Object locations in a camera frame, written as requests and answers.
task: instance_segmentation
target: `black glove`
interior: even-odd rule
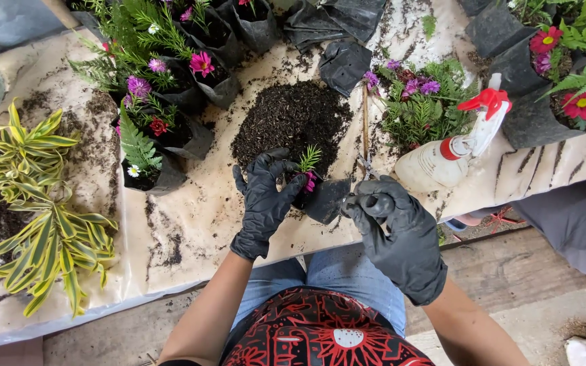
[[[268,255],[268,240],[307,183],[307,176],[300,174],[281,192],[277,191],[275,179],[285,171],[297,169],[297,163],[281,160],[288,155],[288,148],[274,148],[257,156],[246,168],[248,183],[243,180],[238,165],[232,168],[236,188],[246,197],[246,212],[243,214],[243,229],[232,240],[230,250],[249,261]]]
[[[396,180],[382,175],[357,185],[357,195],[387,194],[395,208],[386,217],[390,237],[370,214],[377,207],[347,200],[343,211],[363,236],[365,253],[415,306],[428,305],[442,292],[447,265],[440,257],[435,219]]]

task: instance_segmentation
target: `wooden stick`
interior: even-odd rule
[[[370,135],[368,134],[368,88],[363,83],[363,159],[368,158],[368,149],[370,145]]]
[[[64,25],[67,29],[76,28],[81,25],[74,16],[69,12],[69,8],[64,1],[61,0],[42,0],[42,2],[49,8],[49,10],[55,15],[56,18]]]

